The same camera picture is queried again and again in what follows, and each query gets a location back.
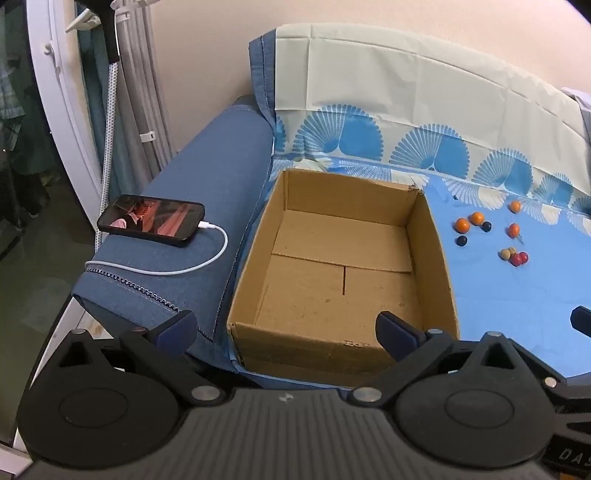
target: blue fan pattern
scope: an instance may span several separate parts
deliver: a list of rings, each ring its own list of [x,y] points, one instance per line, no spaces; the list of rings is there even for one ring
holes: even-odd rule
[[[429,124],[408,133],[390,155],[390,163],[465,179],[470,155],[466,143],[453,128]]]
[[[443,179],[449,192],[458,200],[469,205],[489,210],[497,210],[505,204],[507,193],[482,187],[469,181]]]
[[[591,197],[586,195],[576,199],[570,208],[575,212],[591,215]]]
[[[340,149],[351,157],[381,160],[382,132],[367,113],[353,105],[329,105],[306,117],[293,144],[302,154],[329,154]]]
[[[390,168],[379,165],[367,165],[350,160],[339,160],[335,165],[339,170],[342,169],[345,175],[352,177],[361,177],[363,179],[391,181],[392,175]]]
[[[531,194],[533,198],[541,202],[568,207],[573,196],[573,185],[563,173],[547,174]]]
[[[557,206],[529,198],[521,199],[521,210],[546,225],[556,225],[561,212]]]
[[[285,134],[285,125],[279,116],[277,116],[277,122],[275,123],[275,151],[283,153],[285,151],[285,141],[287,135]]]
[[[530,162],[517,150],[496,150],[479,165],[473,181],[525,196],[533,177]]]
[[[276,158],[275,160],[273,160],[273,165],[271,166],[271,174],[269,175],[269,181],[276,181],[281,170],[291,168],[294,166],[295,163],[296,162],[294,162],[293,160],[285,160],[283,158]]]
[[[585,235],[591,236],[591,197],[584,196],[576,199],[572,206],[572,210],[566,212],[569,222],[574,225],[579,231]]]

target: white charging cable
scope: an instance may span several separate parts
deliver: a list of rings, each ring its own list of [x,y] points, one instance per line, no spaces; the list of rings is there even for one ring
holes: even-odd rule
[[[194,267],[185,268],[184,270],[175,270],[172,272],[153,272],[150,270],[141,270],[139,268],[128,267],[127,265],[119,265],[117,263],[101,262],[99,260],[90,260],[90,261],[86,262],[84,265],[85,265],[85,267],[88,267],[88,265],[103,265],[105,267],[120,268],[121,270],[127,270],[128,272],[141,273],[142,275],[167,276],[167,275],[180,275],[183,273],[194,272],[195,270],[199,270],[200,268],[206,267],[207,265],[214,263],[218,258],[220,258],[222,256],[222,254],[226,251],[226,248],[228,247],[228,234],[226,233],[226,231],[222,227],[214,225],[209,222],[199,222],[199,228],[214,228],[216,230],[220,230],[220,232],[223,234],[223,247],[214,257],[211,257],[206,262],[203,262],[199,265],[195,265]]]

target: phone screen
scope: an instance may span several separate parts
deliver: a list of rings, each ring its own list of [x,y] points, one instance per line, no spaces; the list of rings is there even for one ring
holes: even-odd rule
[[[199,203],[122,195],[106,208],[98,227],[184,240],[195,231],[203,215]]]

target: white braided cable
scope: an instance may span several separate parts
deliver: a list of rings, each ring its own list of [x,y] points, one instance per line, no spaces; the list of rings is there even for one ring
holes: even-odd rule
[[[113,135],[115,133],[115,104],[117,100],[117,63],[109,64],[109,83],[107,90],[107,122],[105,127],[105,157],[103,159],[103,189],[100,193],[100,213],[107,208],[109,202],[109,184],[111,183],[111,163],[113,160]],[[103,233],[96,230],[95,252],[103,241]]]

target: beige wall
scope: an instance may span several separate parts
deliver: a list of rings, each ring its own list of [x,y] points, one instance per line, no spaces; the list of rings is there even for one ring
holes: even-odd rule
[[[162,0],[151,8],[178,150],[250,91],[249,41],[286,23],[413,30],[591,92],[591,25],[566,0]]]

